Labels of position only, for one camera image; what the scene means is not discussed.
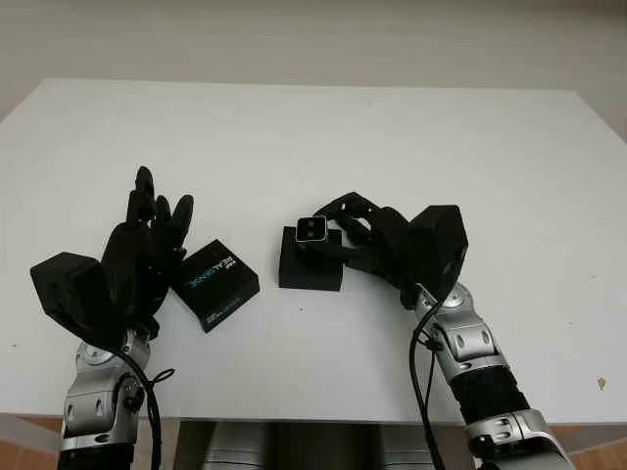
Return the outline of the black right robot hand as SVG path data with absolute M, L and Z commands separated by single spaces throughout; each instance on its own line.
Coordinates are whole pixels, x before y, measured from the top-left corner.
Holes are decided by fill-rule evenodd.
M 327 259 L 380 276 L 400 291 L 401 304 L 414 308 L 424 294 L 431 305 L 435 295 L 419 278 L 417 249 L 410 236 L 409 222 L 390 207 L 378 207 L 356 192 L 345 194 L 314 213 L 335 221 L 344 230 L 350 247 L 330 242 L 309 242 L 307 246 Z

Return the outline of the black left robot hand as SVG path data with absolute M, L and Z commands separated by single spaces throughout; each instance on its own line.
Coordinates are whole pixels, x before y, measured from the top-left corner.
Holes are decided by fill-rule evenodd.
M 112 231 L 101 259 L 114 312 L 126 328 L 143 331 L 151 340 L 160 330 L 155 314 L 186 255 L 183 242 L 193 206 L 193 197 L 184 195 L 171 208 L 165 196 L 155 194 L 150 169 L 141 166 L 125 220 Z

